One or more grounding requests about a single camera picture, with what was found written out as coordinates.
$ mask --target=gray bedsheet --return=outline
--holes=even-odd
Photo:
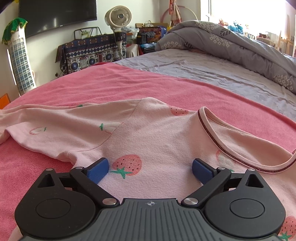
[[[167,49],[116,63],[143,71],[209,83],[265,105],[296,121],[296,95],[264,76],[228,60]]]
[[[296,94],[296,58],[221,25],[185,21],[173,27],[157,44],[156,51],[197,48],[259,73]]]

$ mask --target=pink towel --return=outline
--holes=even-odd
[[[151,96],[189,110],[207,106],[219,118],[246,132],[272,141],[292,152],[296,124],[271,109],[224,89],[194,80],[163,76],[116,64],[95,66],[43,85],[12,102],[76,106]],[[34,153],[12,138],[0,145],[0,240],[7,240],[15,226],[16,205],[39,174],[48,167],[66,172],[72,165]]]

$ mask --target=patterned cloth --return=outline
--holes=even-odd
[[[180,10],[176,4],[176,0],[170,0],[169,14],[172,26],[182,22]]]
[[[16,18],[12,20],[4,29],[2,43],[8,45],[8,42],[11,39],[11,34],[15,33],[19,27],[25,28],[27,21],[23,18]]]
[[[122,54],[126,57],[126,33],[122,33]],[[114,34],[104,34],[87,39],[77,39],[60,45],[56,62],[64,75],[88,68],[95,63],[119,60],[118,47]]]

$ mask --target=ribbed gray surface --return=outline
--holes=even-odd
[[[95,223],[61,241],[227,241],[204,220],[199,210],[185,208],[176,199],[125,199],[104,209]],[[279,241],[276,236],[265,241]],[[25,237],[22,241],[36,241]]]

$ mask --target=blue patterned fabric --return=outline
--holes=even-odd
[[[126,33],[122,33],[122,53],[126,56]],[[103,34],[87,39],[78,39],[60,45],[56,62],[60,61],[60,69],[66,74],[85,69],[100,62],[119,60],[118,47],[114,34]]]

